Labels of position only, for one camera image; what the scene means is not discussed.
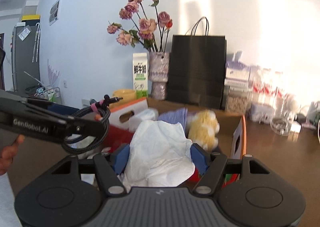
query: bag handle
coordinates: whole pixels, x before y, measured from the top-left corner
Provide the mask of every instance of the bag handle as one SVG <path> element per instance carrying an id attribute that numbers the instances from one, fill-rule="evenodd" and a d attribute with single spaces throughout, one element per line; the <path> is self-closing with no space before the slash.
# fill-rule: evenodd
<path id="1" fill-rule="evenodd" d="M 194 32 L 193 36 L 196 35 L 196 30 L 197 30 L 197 28 L 198 28 L 198 25 L 199 25 L 199 23 L 200 23 L 203 19 L 206 20 L 205 36 L 208 36 L 208 35 L 209 35 L 209 21 L 208 21 L 208 19 L 207 19 L 205 16 L 203 16 L 203 17 L 201 17 L 201 18 L 195 23 L 195 25 L 193 26 L 193 28 L 192 28 L 192 30 L 191 30 L 191 36 L 192 36 L 192 32 Z"/>

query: clear storage container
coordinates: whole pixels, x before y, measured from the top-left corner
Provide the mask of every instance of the clear storage container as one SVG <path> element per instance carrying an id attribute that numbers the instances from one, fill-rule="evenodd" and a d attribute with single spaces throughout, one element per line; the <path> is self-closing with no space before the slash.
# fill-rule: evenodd
<path id="1" fill-rule="evenodd" d="M 227 101 L 226 112 L 235 112 L 239 114 L 245 114 L 249 102 L 249 91 L 230 88 Z"/>

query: sunlight on wall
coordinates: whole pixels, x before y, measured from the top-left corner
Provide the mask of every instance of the sunlight on wall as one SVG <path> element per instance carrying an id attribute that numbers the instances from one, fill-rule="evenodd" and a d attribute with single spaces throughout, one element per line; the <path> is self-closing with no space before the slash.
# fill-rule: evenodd
<path id="1" fill-rule="evenodd" d="M 289 72 L 291 59 L 291 23 L 286 0 L 259 0 L 259 65 Z"/>
<path id="2" fill-rule="evenodd" d="M 320 99 L 320 10 L 303 0 L 259 0 L 259 65 L 283 71 L 303 104 Z"/>
<path id="3" fill-rule="evenodd" d="M 191 8 L 190 5 L 194 4 L 198 10 L 188 12 Z M 211 9 L 211 0 L 180 0 L 179 4 L 179 34 L 185 34 L 188 29 L 197 21 L 201 16 L 206 16 L 209 23 L 213 24 L 213 12 Z"/>

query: finger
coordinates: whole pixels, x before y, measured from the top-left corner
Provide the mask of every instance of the finger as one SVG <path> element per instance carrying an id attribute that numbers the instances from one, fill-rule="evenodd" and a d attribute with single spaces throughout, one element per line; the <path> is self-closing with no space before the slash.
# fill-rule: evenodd
<path id="1" fill-rule="evenodd" d="M 13 159 L 0 159 L 0 169 L 6 170 L 8 169 L 13 162 Z"/>
<path id="2" fill-rule="evenodd" d="M 24 135 L 19 135 L 16 139 L 16 142 L 20 145 L 24 142 Z"/>
<path id="3" fill-rule="evenodd" d="M 10 159 L 17 155 L 18 152 L 18 144 L 13 143 L 11 146 L 5 146 L 2 150 L 2 158 Z"/>
<path id="4" fill-rule="evenodd" d="M 1 175 L 4 175 L 6 172 L 7 172 L 7 170 L 5 170 L 5 169 L 0 169 L 0 176 L 1 176 Z"/>
<path id="5" fill-rule="evenodd" d="M 100 120 L 102 120 L 102 117 L 101 117 L 99 114 L 96 114 L 96 115 L 94 116 L 94 120 L 100 121 Z"/>

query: milk carton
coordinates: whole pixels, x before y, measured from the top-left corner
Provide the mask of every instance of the milk carton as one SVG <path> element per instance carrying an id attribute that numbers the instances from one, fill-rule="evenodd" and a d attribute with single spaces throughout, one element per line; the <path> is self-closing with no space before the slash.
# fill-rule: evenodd
<path id="1" fill-rule="evenodd" d="M 147 53 L 134 53 L 132 61 L 133 89 L 137 99 L 148 97 L 148 57 Z"/>

